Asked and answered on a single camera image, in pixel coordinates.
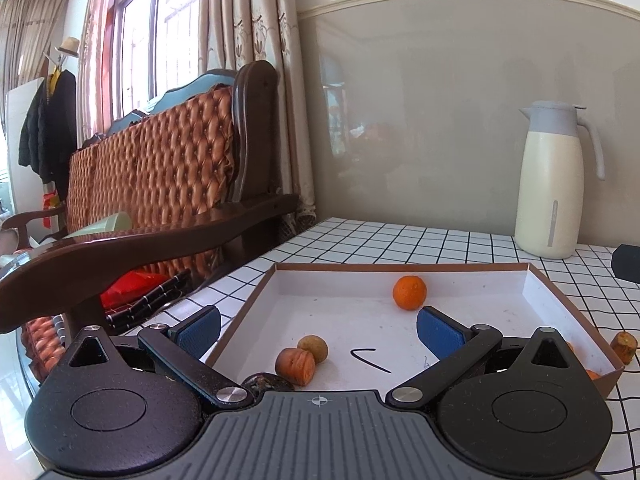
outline cream-colored thermos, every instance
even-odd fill
[[[529,119],[524,147],[515,240],[527,253],[567,258],[575,250],[582,218],[584,165],[578,125],[590,133],[596,174],[604,180],[600,137],[578,118],[577,107],[536,101],[520,111]]]

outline orange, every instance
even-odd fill
[[[394,285],[394,301],[405,310],[415,310],[427,298],[427,286],[418,276],[403,276]]]

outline hat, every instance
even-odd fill
[[[56,50],[61,54],[78,57],[79,48],[80,40],[78,40],[78,38],[74,38],[73,36],[69,36],[68,38],[65,38],[65,41],[63,41],[60,46],[56,47]]]

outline jacket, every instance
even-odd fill
[[[60,200],[69,186],[69,161],[76,141],[76,77],[65,70],[52,95],[49,79],[43,81],[31,101],[20,132],[18,164],[30,166],[43,184],[53,181]]]

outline patterned curtain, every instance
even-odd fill
[[[0,120],[9,90],[40,76],[69,0],[0,0]]]
[[[111,125],[111,114],[105,116],[102,108],[103,78],[109,73],[102,72],[103,44],[109,0],[89,0],[78,60],[78,147],[93,134],[103,132]]]
[[[300,196],[286,222],[293,234],[310,227],[316,207],[295,0],[200,0],[199,39],[200,72],[259,59],[278,71],[279,185]]]

